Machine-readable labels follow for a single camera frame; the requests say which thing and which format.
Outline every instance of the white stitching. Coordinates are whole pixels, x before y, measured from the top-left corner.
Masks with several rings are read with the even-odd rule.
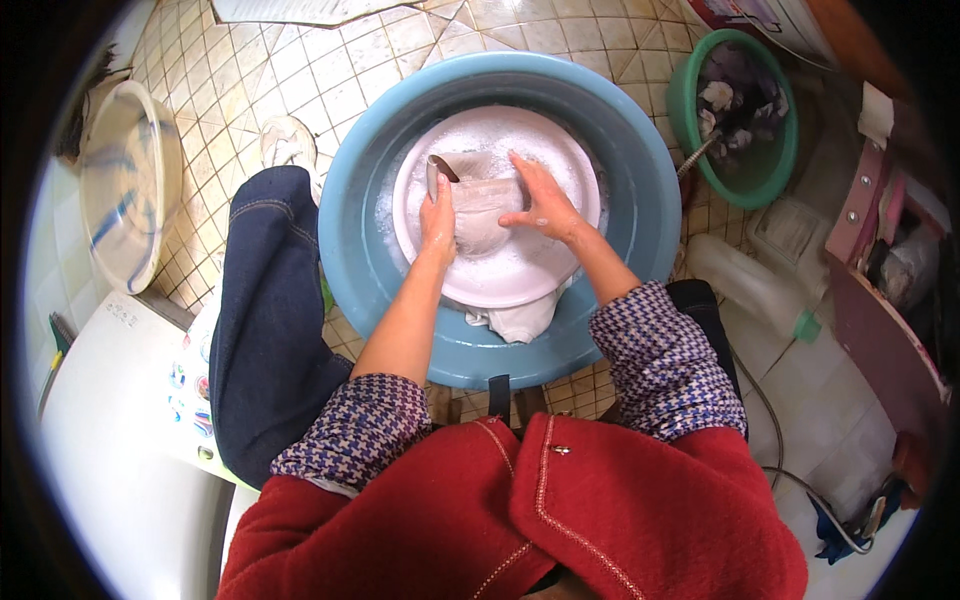
[[[481,427],[483,427],[483,430],[487,432],[487,435],[489,435],[493,439],[493,443],[496,444],[496,449],[500,450],[500,456],[503,457],[503,462],[506,463],[507,465],[507,470],[510,472],[510,478],[513,479],[514,466],[510,463],[510,457],[507,456],[507,449],[503,447],[503,444],[500,442],[500,439],[497,438],[496,434],[493,433],[487,425],[483,424],[483,422],[479,420],[473,420],[471,422],[474,422],[480,425]]]
[[[500,573],[502,573],[503,571],[507,570],[507,568],[508,568],[511,564],[515,563],[517,560],[519,560],[519,558],[520,558],[521,556],[523,556],[524,554],[527,553],[528,550],[530,550],[530,546],[531,546],[531,545],[533,545],[533,544],[531,544],[529,541],[527,541],[527,542],[524,543],[522,546],[520,546],[518,549],[514,550],[514,553],[513,553],[513,554],[511,554],[511,555],[508,556],[506,559],[504,559],[504,560],[503,560],[503,563],[500,563],[500,564],[497,566],[497,568],[494,569],[493,572],[492,572],[490,575],[487,576],[487,579],[483,580],[483,583],[480,584],[480,588],[478,588],[478,589],[473,593],[473,598],[474,598],[474,599],[479,598],[479,597],[480,597],[480,594],[483,593],[484,589],[488,588],[488,587],[490,586],[490,584],[492,584],[493,581],[500,575]]]
[[[298,234],[300,235],[300,237],[305,238],[305,239],[306,239],[307,241],[309,241],[311,244],[316,244],[316,243],[317,243],[317,240],[313,239],[313,237],[307,232],[306,229],[301,228],[301,227],[298,226],[296,223],[293,223],[294,212],[293,212],[293,210],[290,209],[290,206],[288,206],[288,205],[286,205],[286,204],[284,204],[284,203],[282,203],[282,202],[280,202],[280,201],[277,201],[277,200],[269,200],[269,199],[257,200],[257,201],[255,201],[255,202],[252,202],[252,203],[250,203],[250,204],[247,204],[247,205],[244,206],[243,208],[237,210],[235,213],[233,213],[232,215],[230,215],[230,217],[229,217],[228,220],[229,220],[229,222],[232,224],[232,223],[233,223],[233,220],[236,219],[237,217],[239,217],[240,215],[242,215],[243,213],[247,212],[248,210],[250,210],[250,209],[252,209],[252,208],[259,208],[259,207],[261,207],[261,206],[269,206],[269,207],[272,207],[272,208],[279,208],[279,209],[281,209],[281,210],[287,215],[287,218],[291,220],[291,223],[288,223],[287,225],[290,226],[290,229],[292,229],[292,230],[294,231],[294,233],[298,233]]]
[[[546,471],[547,471],[547,463],[549,458],[547,453],[550,450],[550,442],[551,442],[551,439],[553,438],[553,424],[554,424],[555,418],[556,417],[552,415],[550,416],[550,420],[547,422],[547,426],[546,426],[546,434],[543,436],[543,449],[540,453],[540,476],[538,477],[538,482],[537,482],[537,499],[536,499],[537,516],[539,516],[540,519],[543,520],[546,524],[550,525],[560,533],[564,534],[571,540],[576,541],[581,546],[586,548],[587,552],[589,552],[594,559],[599,561],[600,564],[606,567],[607,570],[613,574],[616,580],[620,582],[620,585],[626,588],[627,591],[629,591],[634,598],[637,598],[637,600],[643,600],[643,597],[644,597],[643,592],[641,592],[639,588],[637,588],[636,584],[634,584],[634,582],[630,580],[630,577],[627,576],[627,574],[623,571],[622,568],[620,568],[616,563],[614,563],[611,560],[611,558],[606,554],[604,554],[599,548],[597,548],[592,543],[590,543],[589,540],[587,540],[577,532],[573,531],[569,527],[566,527],[565,525],[560,523],[556,518],[550,516],[546,512],[546,509],[544,508],[544,504],[545,504],[544,498],[546,497],[546,475],[547,475]]]

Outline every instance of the shoe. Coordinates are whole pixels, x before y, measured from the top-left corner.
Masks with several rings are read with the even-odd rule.
[[[313,204],[320,206],[320,176],[314,163],[317,161],[317,146],[313,135],[303,123],[292,116],[270,117],[260,131],[260,155],[264,168],[281,164],[293,164],[306,169],[310,174],[310,195]]]

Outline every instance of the dark denim jeans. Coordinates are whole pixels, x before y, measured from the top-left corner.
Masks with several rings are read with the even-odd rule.
[[[707,341],[717,353],[720,368],[730,378],[736,397],[742,402],[743,396],[740,395],[740,384],[736,380],[736,369],[733,368],[730,342],[727,341],[727,332],[720,322],[717,298],[713,295],[710,284],[702,279],[681,279],[668,284],[666,291],[677,310],[689,315],[707,334]]]
[[[324,343],[317,207],[295,166],[266,169],[230,204],[210,405],[224,465],[260,489],[352,363]]]

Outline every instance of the person's left hand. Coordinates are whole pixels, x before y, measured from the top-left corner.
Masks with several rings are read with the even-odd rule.
[[[436,257],[445,269],[457,255],[453,239],[453,202],[450,197],[450,180],[440,173],[437,176],[437,200],[430,194],[420,206],[420,256]]]

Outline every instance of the purple floral clothing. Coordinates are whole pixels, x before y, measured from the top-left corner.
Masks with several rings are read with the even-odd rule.
[[[623,395],[620,422],[661,442],[708,427],[743,435],[747,414],[693,319],[649,281],[590,317],[590,335]]]
[[[422,387],[382,372],[360,375],[333,393],[303,438],[274,459],[270,473],[353,498],[430,431]]]
[[[707,427],[746,431],[743,404],[707,336],[662,283],[644,283],[601,307],[589,330],[611,362],[624,426],[666,443]],[[354,497],[430,431],[423,388],[397,375],[362,375],[334,393],[270,470]]]

